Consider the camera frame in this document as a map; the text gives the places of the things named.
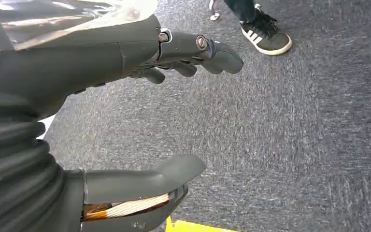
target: white stripes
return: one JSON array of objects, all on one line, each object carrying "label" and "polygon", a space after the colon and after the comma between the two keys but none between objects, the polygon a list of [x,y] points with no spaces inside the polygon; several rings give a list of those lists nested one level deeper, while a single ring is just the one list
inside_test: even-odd
[{"label": "white stripes", "polygon": [[254,33],[251,30],[249,30],[249,32],[247,33],[247,37],[249,41],[251,41],[255,45],[257,45],[262,40],[260,36],[258,36],[256,33]]}]

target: robotic hand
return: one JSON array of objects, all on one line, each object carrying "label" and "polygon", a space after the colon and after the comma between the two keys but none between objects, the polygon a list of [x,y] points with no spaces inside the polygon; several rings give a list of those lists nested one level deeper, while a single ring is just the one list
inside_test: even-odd
[{"label": "robotic hand", "polygon": [[[31,2],[35,8],[23,7]],[[85,9],[99,5],[83,2]],[[242,60],[227,45],[201,34],[161,29],[153,15],[70,33],[59,19],[75,20],[68,11],[72,7],[52,9],[54,2],[45,5],[44,0],[3,3],[0,232],[147,232],[158,227],[184,199],[187,182],[204,170],[198,157],[177,156],[147,171],[63,170],[49,154],[48,143],[35,139],[45,131],[38,120],[88,87],[127,76],[158,84],[165,79],[159,68],[184,76],[193,76],[196,65],[215,74],[237,73]],[[7,14],[9,9],[23,14]],[[36,12],[46,15],[37,20]],[[54,36],[36,37],[40,30]]]}]

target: white shoe sole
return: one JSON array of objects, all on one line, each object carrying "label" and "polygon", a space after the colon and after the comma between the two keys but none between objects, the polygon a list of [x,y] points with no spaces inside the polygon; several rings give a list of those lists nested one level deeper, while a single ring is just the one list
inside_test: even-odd
[{"label": "white shoe sole", "polygon": [[288,43],[280,48],[280,49],[277,49],[277,50],[271,50],[271,51],[268,51],[268,50],[264,50],[260,47],[258,47],[253,41],[250,40],[250,37],[248,36],[248,34],[245,32],[244,29],[241,28],[241,30],[243,31],[243,34],[244,36],[255,46],[255,48],[262,54],[265,54],[265,55],[269,55],[269,56],[277,56],[277,55],[280,55],[280,54],[283,54],[285,52],[287,52],[291,47],[292,47],[292,40],[291,38],[289,37],[289,35],[286,35],[288,36]]}]

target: black sneaker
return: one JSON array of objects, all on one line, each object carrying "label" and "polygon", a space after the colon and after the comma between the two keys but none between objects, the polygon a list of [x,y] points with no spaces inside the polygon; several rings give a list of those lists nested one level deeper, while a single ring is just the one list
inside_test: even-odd
[{"label": "black sneaker", "polygon": [[291,38],[279,31],[277,20],[265,14],[259,4],[255,8],[260,15],[253,23],[241,24],[243,34],[263,54],[275,56],[288,51],[292,47]]}]

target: robotic finger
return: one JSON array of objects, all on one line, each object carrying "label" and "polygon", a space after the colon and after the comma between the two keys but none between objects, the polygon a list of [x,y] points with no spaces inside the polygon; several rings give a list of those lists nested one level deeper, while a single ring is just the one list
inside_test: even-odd
[{"label": "robotic finger", "polygon": [[175,69],[184,76],[193,76],[201,65],[213,74],[226,71],[238,73],[243,67],[239,55],[228,45],[197,33],[162,29],[156,67]]}]

